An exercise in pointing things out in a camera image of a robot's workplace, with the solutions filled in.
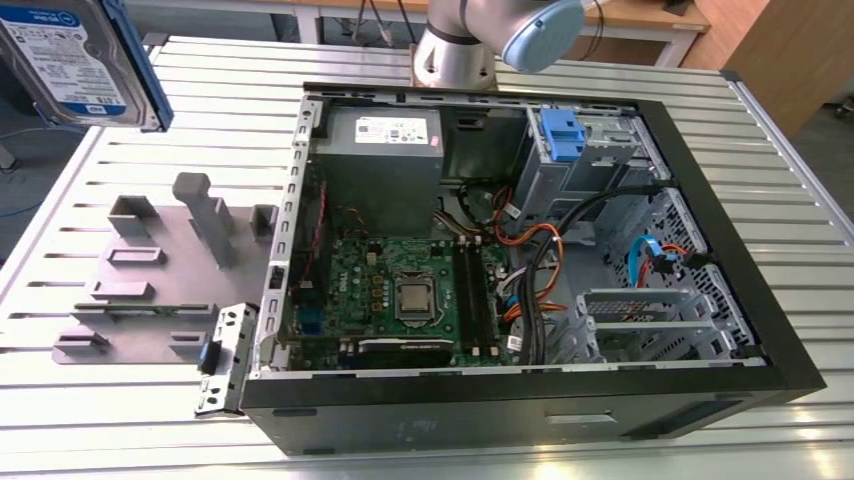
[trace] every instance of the ram slot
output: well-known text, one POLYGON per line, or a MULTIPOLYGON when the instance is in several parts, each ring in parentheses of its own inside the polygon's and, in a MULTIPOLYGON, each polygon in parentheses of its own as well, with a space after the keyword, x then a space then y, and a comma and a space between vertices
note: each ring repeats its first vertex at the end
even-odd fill
POLYGON ((467 252, 463 245, 453 247, 453 291, 456 293, 456 318, 459 340, 464 352, 475 347, 475 318, 471 305, 467 252))
POLYGON ((468 295, 475 321, 475 337, 480 347, 480 355, 488 355, 489 347, 495 345, 495 334, 492 332, 492 314, 487 303, 489 295, 485 289, 487 275, 480 258, 480 247, 473 244, 468 245, 465 256, 468 259, 468 295))

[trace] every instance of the sticker label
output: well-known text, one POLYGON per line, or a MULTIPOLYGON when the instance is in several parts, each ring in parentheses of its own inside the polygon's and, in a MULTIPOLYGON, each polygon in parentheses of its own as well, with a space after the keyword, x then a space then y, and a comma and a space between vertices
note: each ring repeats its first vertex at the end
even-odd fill
POLYGON ((64 10, 0 7, 0 25, 56 101, 84 115, 120 115, 126 102, 104 64, 85 51, 88 35, 64 10))
POLYGON ((509 215, 512 218, 519 218, 519 215, 521 215, 521 210, 519 210, 512 203, 508 203, 504 207, 504 213, 507 213, 507 215, 509 215))
POLYGON ((424 118, 361 117, 356 120, 356 143, 427 145, 427 141, 424 118))
POLYGON ((516 337, 515 335, 507 337, 507 350, 511 352, 521 351, 521 337, 516 337))

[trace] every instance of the red cable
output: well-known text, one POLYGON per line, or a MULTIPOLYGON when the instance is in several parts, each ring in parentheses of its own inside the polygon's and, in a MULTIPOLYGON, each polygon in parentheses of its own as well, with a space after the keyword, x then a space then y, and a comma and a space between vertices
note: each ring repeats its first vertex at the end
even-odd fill
MULTIPOLYGON (((687 255, 688 254, 688 251, 684 248, 682 248, 679 245, 675 245, 672 243, 663 244, 661 245, 661 250, 675 250, 682 255, 687 255)), ((645 275, 648 273, 651 265, 652 265, 652 262, 647 258, 643 261, 643 265, 640 265, 640 271, 637 272, 637 287, 636 288, 643 288, 645 286, 645 275)))
POLYGON ((305 263, 305 270, 303 271, 303 276, 300 277, 300 281, 304 281, 308 278, 308 272, 311 271, 311 264, 315 260, 315 250, 317 249, 317 244, 320 243, 320 233, 323 232, 323 218, 325 216, 325 182, 320 184, 320 214, 317 216, 317 225, 315 226, 315 236, 311 239, 311 251, 308 252, 308 263, 305 263))

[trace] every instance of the blue hard drive label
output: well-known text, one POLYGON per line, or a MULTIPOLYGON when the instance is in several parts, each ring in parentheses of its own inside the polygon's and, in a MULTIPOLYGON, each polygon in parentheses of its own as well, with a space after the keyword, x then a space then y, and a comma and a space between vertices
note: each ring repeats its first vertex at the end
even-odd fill
POLYGON ((80 115, 124 113, 126 103, 106 67, 85 50, 88 35, 72 12, 0 6, 0 26, 68 110, 80 115))

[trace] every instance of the cpu socket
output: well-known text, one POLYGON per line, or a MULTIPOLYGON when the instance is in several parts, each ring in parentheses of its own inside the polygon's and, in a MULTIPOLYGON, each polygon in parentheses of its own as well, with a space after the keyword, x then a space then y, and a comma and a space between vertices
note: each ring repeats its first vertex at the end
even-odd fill
POLYGON ((425 272, 395 275, 395 319, 409 328, 421 328, 436 318, 433 277, 425 272))

